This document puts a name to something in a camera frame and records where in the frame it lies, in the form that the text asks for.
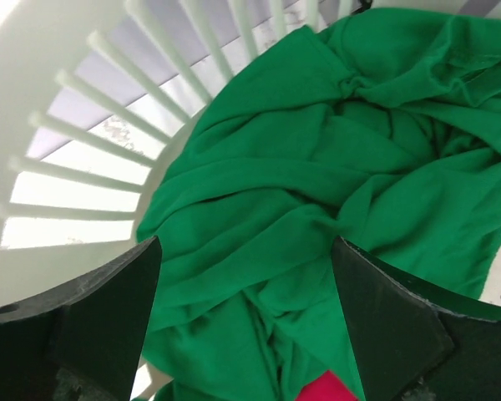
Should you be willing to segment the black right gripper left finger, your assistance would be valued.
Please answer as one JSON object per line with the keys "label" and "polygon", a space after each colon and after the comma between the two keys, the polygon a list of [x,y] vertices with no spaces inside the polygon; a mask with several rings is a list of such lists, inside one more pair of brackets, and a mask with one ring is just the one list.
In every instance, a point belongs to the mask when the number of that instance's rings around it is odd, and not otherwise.
{"label": "black right gripper left finger", "polygon": [[0,400],[128,400],[161,258],[153,237],[0,307]]}

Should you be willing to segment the green t shirt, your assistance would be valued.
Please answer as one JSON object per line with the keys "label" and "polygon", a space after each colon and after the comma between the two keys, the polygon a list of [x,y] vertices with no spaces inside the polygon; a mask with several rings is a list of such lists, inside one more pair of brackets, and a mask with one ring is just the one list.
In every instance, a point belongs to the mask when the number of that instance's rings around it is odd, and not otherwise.
{"label": "green t shirt", "polygon": [[478,298],[501,247],[501,19],[373,8],[286,35],[197,122],[139,224],[163,260],[159,400],[364,399],[331,268],[341,236]]}

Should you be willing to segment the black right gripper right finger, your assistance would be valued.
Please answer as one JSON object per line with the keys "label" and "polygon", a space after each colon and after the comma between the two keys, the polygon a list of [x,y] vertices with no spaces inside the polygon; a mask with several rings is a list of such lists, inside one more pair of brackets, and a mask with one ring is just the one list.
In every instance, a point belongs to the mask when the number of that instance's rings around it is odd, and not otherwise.
{"label": "black right gripper right finger", "polygon": [[501,401],[501,307],[338,237],[331,263],[367,400]]}

